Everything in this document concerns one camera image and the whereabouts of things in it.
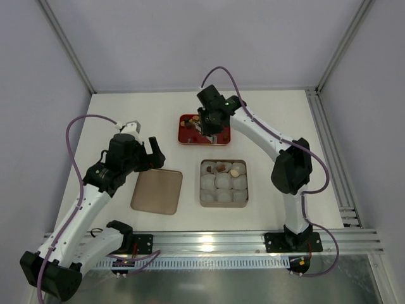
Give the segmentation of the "brown cube chocolate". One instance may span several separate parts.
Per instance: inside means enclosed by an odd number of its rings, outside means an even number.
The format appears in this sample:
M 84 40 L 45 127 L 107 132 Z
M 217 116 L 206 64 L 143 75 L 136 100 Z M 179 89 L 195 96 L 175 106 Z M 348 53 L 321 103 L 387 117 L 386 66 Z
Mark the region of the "brown cube chocolate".
M 226 171 L 226 167 L 224 166 L 224 164 L 217 164 L 215 167 L 215 172 L 216 173 L 221 173 Z

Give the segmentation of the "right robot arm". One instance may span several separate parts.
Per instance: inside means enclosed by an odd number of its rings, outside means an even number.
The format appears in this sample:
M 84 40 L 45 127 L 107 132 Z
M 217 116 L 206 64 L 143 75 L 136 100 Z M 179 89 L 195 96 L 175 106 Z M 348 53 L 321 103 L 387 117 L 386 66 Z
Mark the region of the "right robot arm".
M 276 131 L 251 111 L 238 96 L 225 98 L 217 88 L 209 85 L 197 98 L 201 132 L 204 136 L 219 134 L 230 127 L 245 135 L 259 146 L 273 161 L 271 182 L 283 195 L 285 224 L 284 245 L 289 250 L 298 250 L 306 245 L 313 232 L 311 224 L 304 219 L 299 195 L 307 190 L 313 171 L 309 143 L 300 138 L 295 141 Z

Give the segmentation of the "metal tongs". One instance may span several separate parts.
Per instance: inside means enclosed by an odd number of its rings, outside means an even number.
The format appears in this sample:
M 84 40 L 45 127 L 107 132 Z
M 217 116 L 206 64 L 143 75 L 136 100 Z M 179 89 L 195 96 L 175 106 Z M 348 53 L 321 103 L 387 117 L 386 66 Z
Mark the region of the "metal tongs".
M 213 136 L 207 136 L 203 134 L 201 123 L 196 122 L 196 132 L 197 132 L 197 142 L 199 144 L 216 144 L 217 143 L 217 137 L 215 135 Z

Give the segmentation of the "tan round chocolate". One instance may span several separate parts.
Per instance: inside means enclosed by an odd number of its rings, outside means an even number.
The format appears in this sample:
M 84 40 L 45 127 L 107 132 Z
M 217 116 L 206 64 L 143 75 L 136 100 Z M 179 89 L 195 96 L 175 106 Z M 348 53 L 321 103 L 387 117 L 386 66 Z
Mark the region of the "tan round chocolate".
M 236 170 L 236 169 L 231 169 L 231 170 L 230 170 L 230 174 L 231 174 L 232 177 L 239 177 L 239 176 L 241 176 L 241 173 L 240 173 L 238 170 Z

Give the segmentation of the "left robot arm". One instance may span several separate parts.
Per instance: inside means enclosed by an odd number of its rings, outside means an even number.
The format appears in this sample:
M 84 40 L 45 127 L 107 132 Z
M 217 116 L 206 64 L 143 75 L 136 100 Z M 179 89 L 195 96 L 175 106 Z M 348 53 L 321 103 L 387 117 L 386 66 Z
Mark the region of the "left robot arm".
M 161 168 L 165 156 L 157 139 L 149 138 L 151 153 L 131 134 L 115 134 L 104 162 L 91 166 L 80 185 L 77 199 L 51 236 L 35 252 L 26 251 L 20 266 L 28 283 L 39 294 L 69 300 L 83 276 L 100 260 L 114 252 L 129 251 L 134 230 L 123 222 L 108 222 L 102 233 L 87 244 L 80 242 L 100 211 L 133 172 Z

